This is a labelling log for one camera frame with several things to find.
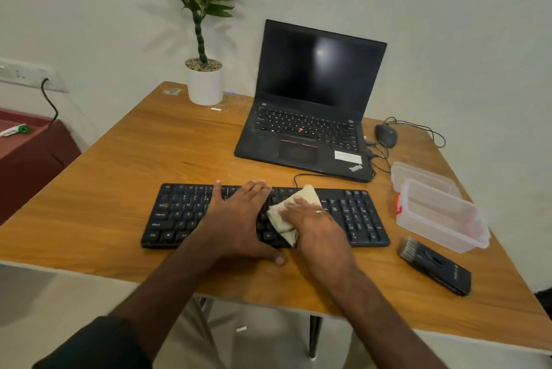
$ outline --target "hand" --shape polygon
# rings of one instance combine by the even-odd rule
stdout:
[[[231,198],[223,200],[217,180],[207,213],[192,236],[202,235],[216,258],[229,256],[258,257],[282,266],[284,255],[257,238],[256,221],[272,188],[266,182],[250,181]]]
[[[299,232],[297,249],[309,271],[332,291],[356,268],[345,232],[321,206],[311,205],[300,196],[293,200],[295,204],[288,202],[280,215]]]

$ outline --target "red furniture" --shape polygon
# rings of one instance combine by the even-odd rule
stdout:
[[[0,137],[0,225],[81,154],[63,122],[48,130],[50,121],[0,109],[0,132],[22,123],[32,128],[28,135]]]

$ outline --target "dark green sleeve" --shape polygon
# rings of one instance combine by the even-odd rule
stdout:
[[[96,318],[59,346],[35,369],[151,369],[127,321],[118,317]]]

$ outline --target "forearm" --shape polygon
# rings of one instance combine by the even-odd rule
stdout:
[[[379,369],[446,369],[358,268],[330,294]]]
[[[216,262],[198,228],[112,315],[126,319],[138,343],[153,362],[178,315],[203,275]]]

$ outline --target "wall switch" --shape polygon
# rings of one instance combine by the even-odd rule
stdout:
[[[42,80],[45,78],[48,78],[48,82],[44,86],[45,90],[69,93],[60,75],[53,68],[41,64],[0,58],[0,81],[39,89]]]

